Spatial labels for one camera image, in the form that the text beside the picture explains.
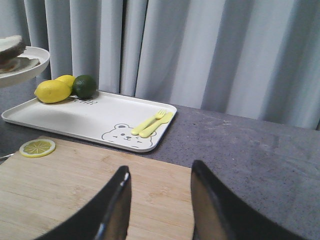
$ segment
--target gray curtain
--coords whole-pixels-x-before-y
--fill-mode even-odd
[[[0,37],[48,49],[45,79],[316,129],[319,0],[0,0]]]

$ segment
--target speckled countertop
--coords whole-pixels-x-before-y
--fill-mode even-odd
[[[0,112],[34,97],[34,79],[0,88]],[[191,167],[196,159],[269,219],[311,240],[320,239],[320,132],[176,106],[158,146],[133,153],[6,123],[0,119],[0,156],[41,135]]]

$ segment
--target coconut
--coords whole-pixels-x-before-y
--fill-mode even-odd
[[[20,57],[26,44],[20,35],[0,38],[0,78],[23,72],[40,64],[39,59]]]
[[[26,49],[26,44],[20,35],[0,38],[0,64],[19,56]]]

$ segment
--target serving tray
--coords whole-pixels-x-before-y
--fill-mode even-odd
[[[157,146],[171,121],[147,138],[131,135],[131,130],[160,109],[173,116],[177,112],[169,104],[99,91],[92,99],[69,97],[51,104],[34,98],[1,116],[8,123],[143,153]]]

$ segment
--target plastic fork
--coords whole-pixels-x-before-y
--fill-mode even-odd
[[[172,119],[173,115],[172,112],[168,112],[163,118],[155,121],[152,125],[141,131],[139,136],[142,138],[149,137],[161,124],[167,124]]]
[[[148,118],[144,122],[142,122],[139,126],[135,127],[131,130],[132,135],[138,135],[142,130],[144,130],[146,127],[148,127],[154,120],[156,119],[162,119],[164,115],[166,114],[166,110],[161,109],[158,111],[155,115]]]

